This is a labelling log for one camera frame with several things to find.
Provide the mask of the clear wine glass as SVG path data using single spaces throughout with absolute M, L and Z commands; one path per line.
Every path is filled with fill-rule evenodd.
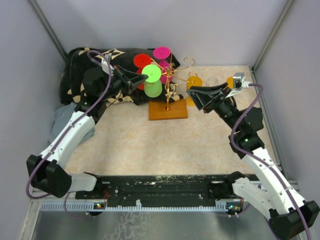
M 209 77 L 206 81 L 208 87 L 214 87 L 219 85 L 219 80 L 215 77 Z

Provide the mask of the orange wine glass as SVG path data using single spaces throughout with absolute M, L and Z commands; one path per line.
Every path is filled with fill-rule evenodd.
M 227 83 L 227 86 L 230 88 L 230 89 L 233 89 L 235 87 L 235 81 L 234 81 L 234 78 L 232 76 L 228 77 L 227 80 L 226 80 L 226 83 Z
M 186 89 L 189 90 L 191 87 L 196 86 L 196 87 L 201 87 L 203 85 L 203 81 L 200 77 L 194 75 L 190 76 L 187 79 L 186 83 Z M 186 97 L 186 104 L 190 107 L 194 107 L 195 103 L 193 102 L 192 98 L 190 96 Z

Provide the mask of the green plastic wine glass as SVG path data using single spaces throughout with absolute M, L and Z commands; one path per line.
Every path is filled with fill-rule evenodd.
M 142 74 L 147 75 L 144 81 L 144 92 L 150 98 L 156 98 L 162 93 L 162 70 L 153 64 L 149 64 L 142 69 Z

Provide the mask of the red plastic wine glass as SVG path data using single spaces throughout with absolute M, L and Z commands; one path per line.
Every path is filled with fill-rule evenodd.
M 134 65 L 138 68 L 138 70 L 136 71 L 137 74 L 141 74 L 142 70 L 144 67 L 146 67 L 147 65 L 150 65 L 152 62 L 151 58 L 149 55 L 145 54 L 145 53 L 140 53 L 137 54 L 134 58 L 133 58 L 133 63 Z

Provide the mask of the pink plastic wine glass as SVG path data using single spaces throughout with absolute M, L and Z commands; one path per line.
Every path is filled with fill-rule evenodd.
M 160 60 L 158 64 L 162 72 L 162 76 L 160 77 L 161 83 L 166 84 L 168 78 L 169 82 L 171 82 L 173 77 L 168 73 L 170 70 L 170 64 L 166 61 L 166 59 L 171 56 L 171 50 L 166 46 L 159 46 L 153 50 L 153 56 L 157 60 Z

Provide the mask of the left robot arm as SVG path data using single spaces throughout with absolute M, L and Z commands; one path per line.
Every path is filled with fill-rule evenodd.
M 97 199 L 103 195 L 104 186 L 97 176 L 90 173 L 68 174 L 65 167 L 83 137 L 99 120 L 97 113 L 104 113 L 104 99 L 119 91 L 133 92 L 147 75 L 128 71 L 119 65 L 108 67 L 108 82 L 99 98 L 87 107 L 76 109 L 54 141 L 38 156 L 30 155 L 26 161 L 29 179 L 25 191 L 30 199 L 30 187 L 41 190 L 45 196 L 64 197 L 67 193 L 86 191 Z

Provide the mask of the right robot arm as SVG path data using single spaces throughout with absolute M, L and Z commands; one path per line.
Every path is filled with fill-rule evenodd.
M 242 89 L 250 87 L 257 87 L 258 95 L 246 109 L 238 110 L 231 99 Z M 258 135 L 264 127 L 263 113 L 255 104 L 263 91 L 262 85 L 249 82 L 236 88 L 230 88 L 227 83 L 214 87 L 192 86 L 187 94 L 198 110 L 206 114 L 214 111 L 231 128 L 228 138 L 233 152 L 253 170 L 265 188 L 261 190 L 242 173 L 234 172 L 223 185 L 224 194 L 248 201 L 264 216 L 277 239 L 290 240 L 305 233 L 311 240 L 310 228 L 320 207 L 315 201 L 307 201 L 292 187 Z

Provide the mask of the black floral pillow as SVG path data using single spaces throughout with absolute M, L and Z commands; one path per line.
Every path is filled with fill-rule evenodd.
M 102 70 L 102 67 L 89 59 L 89 47 L 78 47 L 71 50 L 67 55 L 67 61 L 62 74 L 59 96 L 63 105 L 72 102 L 79 103 L 82 98 L 87 98 L 89 102 L 94 103 L 105 90 L 109 75 Z M 110 48 L 98 49 L 103 55 L 111 57 L 112 66 L 119 65 L 124 69 L 136 72 L 138 67 L 134 64 L 134 57 L 138 54 L 153 56 L 152 48 Z M 104 99 L 108 103 L 131 102 L 139 106 L 149 101 L 166 102 L 167 91 L 162 87 L 162 93 L 153 98 L 145 94 L 141 89 L 136 89 L 128 94 L 124 90 L 116 92 L 113 96 L 113 84 L 110 85 L 107 97 Z

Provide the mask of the grey cloth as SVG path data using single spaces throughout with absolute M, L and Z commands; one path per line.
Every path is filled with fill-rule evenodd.
M 77 104 L 72 102 L 68 105 L 58 108 L 54 112 L 54 124 L 48 137 L 48 142 L 50 144 L 56 139 L 66 124 L 70 121 L 76 106 Z

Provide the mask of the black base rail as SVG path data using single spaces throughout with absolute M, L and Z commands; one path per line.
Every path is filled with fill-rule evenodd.
M 226 174 L 97 176 L 93 190 L 76 192 L 77 200 L 101 200 L 96 210 L 209 210 L 229 215 L 246 209 L 231 192 Z

